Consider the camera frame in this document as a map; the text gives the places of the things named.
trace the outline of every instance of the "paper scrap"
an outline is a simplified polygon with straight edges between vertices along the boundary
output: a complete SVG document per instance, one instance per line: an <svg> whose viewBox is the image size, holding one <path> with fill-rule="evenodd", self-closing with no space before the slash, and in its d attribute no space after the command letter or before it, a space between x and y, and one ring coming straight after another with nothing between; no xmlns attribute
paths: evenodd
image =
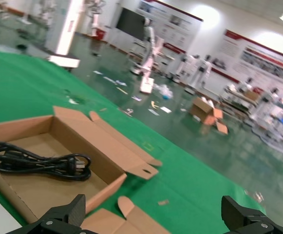
<svg viewBox="0 0 283 234"><path fill-rule="evenodd" d="M159 201L158 202L158 204L160 205L160 206L165 206L165 205L167 205L167 204L169 204L169 200L168 199L166 199L166 200L164 200L164 201Z"/></svg>
<svg viewBox="0 0 283 234"><path fill-rule="evenodd" d="M165 106L161 107L162 111L165 111L167 114L171 113L171 110Z"/></svg>
<svg viewBox="0 0 283 234"><path fill-rule="evenodd" d="M94 73L96 73L96 74L98 74L98 75L102 75L102 73L99 72L99 71L94 71Z"/></svg>
<svg viewBox="0 0 283 234"><path fill-rule="evenodd" d="M142 101L142 99L141 99L141 98L136 97L136 96L132 96L132 99L135 99L136 101Z"/></svg>
<svg viewBox="0 0 283 234"><path fill-rule="evenodd" d="M152 114L156 115L156 116L159 116L159 114L157 112L155 112L154 110L152 109L148 109Z"/></svg>
<svg viewBox="0 0 283 234"><path fill-rule="evenodd" d="M126 84L126 83L121 82L121 81L119 81L119 80L117 80L117 81L116 81L116 83L117 83L117 84L119 84L119 85L127 86L127 84Z"/></svg>
<svg viewBox="0 0 283 234"><path fill-rule="evenodd" d="M154 109L156 109L156 110L157 110L157 107L159 107L159 106L155 105L155 102L154 102L154 101L151 101L151 106L152 106Z"/></svg>
<svg viewBox="0 0 283 234"><path fill-rule="evenodd" d="M69 99L69 103L72 103L74 105L78 105L78 103L76 101L74 101L72 98Z"/></svg>
<svg viewBox="0 0 283 234"><path fill-rule="evenodd" d="M117 89L125 94L128 94L127 92L125 92L124 90L122 90L121 88L117 87Z"/></svg>
<svg viewBox="0 0 283 234"><path fill-rule="evenodd" d="M108 81L110 81L110 82L113 83L113 84L116 84L116 82L115 82L114 80L110 79L109 77L103 77L103 78L106 79L106 80L108 80Z"/></svg>

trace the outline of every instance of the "table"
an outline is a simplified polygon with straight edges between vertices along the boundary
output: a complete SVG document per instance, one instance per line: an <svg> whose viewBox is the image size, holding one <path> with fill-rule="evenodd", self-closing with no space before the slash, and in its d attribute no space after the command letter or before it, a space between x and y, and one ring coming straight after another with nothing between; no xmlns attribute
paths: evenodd
<svg viewBox="0 0 283 234"><path fill-rule="evenodd" d="M67 93L77 97L80 104L70 103ZM227 232L221 220L223 195L264 212L243 188L137 119L123 114L117 106L64 69L38 58L0 53L0 122L53 114L53 105L85 114L107 108L99 112L104 120L163 162L159 174L149 181L128 175L120 190L100 207L121 215L116 200L125 195L175 234ZM158 205L166 199L169 204ZM20 224L25 224L1 194L0 203Z"/></svg>

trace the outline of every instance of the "wall poster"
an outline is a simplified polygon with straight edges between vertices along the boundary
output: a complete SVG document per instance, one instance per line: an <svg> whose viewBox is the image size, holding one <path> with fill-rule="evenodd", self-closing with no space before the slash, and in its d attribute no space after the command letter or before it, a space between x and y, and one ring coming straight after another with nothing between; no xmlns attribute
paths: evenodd
<svg viewBox="0 0 283 234"><path fill-rule="evenodd" d="M158 0L141 0L136 12L151 19L155 34L165 40L164 47L178 54L189 49L203 22Z"/></svg>
<svg viewBox="0 0 283 234"><path fill-rule="evenodd" d="M254 79L253 87L278 87L283 95L283 54L241 35L226 31L213 56L214 72L237 81Z"/></svg>

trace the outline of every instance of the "cardboard piece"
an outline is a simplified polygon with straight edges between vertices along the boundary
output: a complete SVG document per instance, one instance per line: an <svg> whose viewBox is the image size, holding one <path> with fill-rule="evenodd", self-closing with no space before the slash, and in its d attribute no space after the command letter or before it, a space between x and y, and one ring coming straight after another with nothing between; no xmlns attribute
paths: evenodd
<svg viewBox="0 0 283 234"><path fill-rule="evenodd" d="M204 125L216 125L219 132L228 134L228 128L223 123L218 122L224 117L223 111L211 107L201 98L198 97L193 101L190 113L197 116Z"/></svg>
<svg viewBox="0 0 283 234"><path fill-rule="evenodd" d="M258 94L258 93L255 93L253 91L248 90L244 93L244 96L247 97L248 99L252 100L252 101L257 101L260 98L261 95Z"/></svg>
<svg viewBox="0 0 283 234"><path fill-rule="evenodd" d="M113 128L111 125L109 125L107 122L105 122L96 112L91 111L89 113L89 116L91 120L101 129L106 131L108 134L110 134L114 139L119 141L121 144L126 146L128 149L130 149L132 152L136 153L141 159L143 159L145 162L152 166L160 167L162 166L162 162L153 158L151 155L149 155L146 151L141 149L138 145L133 143L131 140L129 140L127 137L125 137L123 134L121 134L119 131L117 131L115 128Z"/></svg>
<svg viewBox="0 0 283 234"><path fill-rule="evenodd" d="M99 234L169 234L165 228L154 221L133 202L121 196L118 206L126 218L101 209L84 220L82 229Z"/></svg>
<svg viewBox="0 0 283 234"><path fill-rule="evenodd" d="M0 192L29 223L53 206L70 203L77 194L85 194L86 213L92 211L120 188L127 177L124 170L145 179L157 173L83 113L60 107L54 110L55 116L0 123L0 141L44 157L89 155L92 176L86 181L66 181L46 175L0 174Z"/></svg>

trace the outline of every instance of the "cable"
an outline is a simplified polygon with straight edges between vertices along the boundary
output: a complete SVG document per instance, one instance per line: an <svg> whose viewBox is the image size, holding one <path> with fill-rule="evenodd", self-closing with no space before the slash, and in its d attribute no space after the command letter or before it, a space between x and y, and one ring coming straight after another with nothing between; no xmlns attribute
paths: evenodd
<svg viewBox="0 0 283 234"><path fill-rule="evenodd" d="M0 172L11 174L48 174L68 180L87 180L91 159L83 154L41 157L10 143L0 141Z"/></svg>

